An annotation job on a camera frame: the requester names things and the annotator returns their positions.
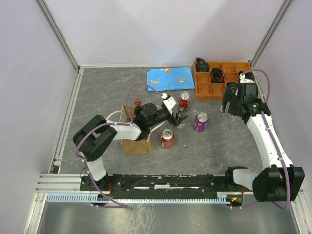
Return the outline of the purple soda can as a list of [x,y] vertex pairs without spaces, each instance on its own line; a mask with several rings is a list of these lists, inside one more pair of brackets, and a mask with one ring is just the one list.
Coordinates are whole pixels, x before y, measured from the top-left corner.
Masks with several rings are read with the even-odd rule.
[[203,132],[208,124],[209,117],[206,113],[201,112],[195,116],[193,129],[196,132]]

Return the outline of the cola glass bottle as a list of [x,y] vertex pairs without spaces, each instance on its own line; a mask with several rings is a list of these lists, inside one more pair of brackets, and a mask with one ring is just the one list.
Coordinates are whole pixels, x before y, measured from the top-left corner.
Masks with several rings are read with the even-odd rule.
[[136,98],[135,99],[135,109],[134,109],[135,116],[138,116],[141,110],[142,110],[141,100]]

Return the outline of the brown canvas bag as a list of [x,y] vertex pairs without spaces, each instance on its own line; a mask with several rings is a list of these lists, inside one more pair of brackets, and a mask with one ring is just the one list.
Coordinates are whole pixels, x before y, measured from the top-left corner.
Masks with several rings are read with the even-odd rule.
[[117,134],[114,140],[121,140],[125,155],[147,154],[152,150],[150,143],[151,127],[157,125],[157,106],[153,103],[142,105],[142,110],[135,116],[134,109],[125,105],[120,111],[122,117],[129,117],[130,121],[113,122],[107,119]]

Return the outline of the clear green-cap glass bottle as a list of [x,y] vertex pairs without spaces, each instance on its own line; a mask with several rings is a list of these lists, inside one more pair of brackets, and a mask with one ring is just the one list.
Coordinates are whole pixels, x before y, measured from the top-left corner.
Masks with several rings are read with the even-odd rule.
[[176,126],[176,128],[177,129],[182,129],[182,128],[185,127],[185,125],[186,125],[186,120],[183,120],[183,121],[180,122],[180,124],[178,126]]

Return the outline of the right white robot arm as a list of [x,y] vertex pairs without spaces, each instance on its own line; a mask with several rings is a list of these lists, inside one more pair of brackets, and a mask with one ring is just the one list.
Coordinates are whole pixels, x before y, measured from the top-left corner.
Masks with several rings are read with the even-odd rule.
[[242,118],[261,156],[263,170],[253,173],[245,167],[229,167],[224,186],[234,191],[241,185],[253,192],[258,202],[294,201],[303,183],[302,167],[295,167],[288,158],[273,127],[271,112],[258,97],[257,85],[228,82],[222,98],[221,111]]

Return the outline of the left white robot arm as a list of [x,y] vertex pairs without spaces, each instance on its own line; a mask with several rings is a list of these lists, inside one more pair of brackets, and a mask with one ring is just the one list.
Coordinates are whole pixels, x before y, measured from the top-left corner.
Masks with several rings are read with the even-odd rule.
[[107,187],[107,171],[102,162],[102,155],[114,140],[139,141],[146,138],[152,128],[163,123],[177,127],[188,115],[174,113],[163,103],[160,108],[153,103],[142,105],[135,114],[133,122],[114,122],[96,115],[74,136],[76,155],[86,163],[91,174],[91,185],[97,190]]

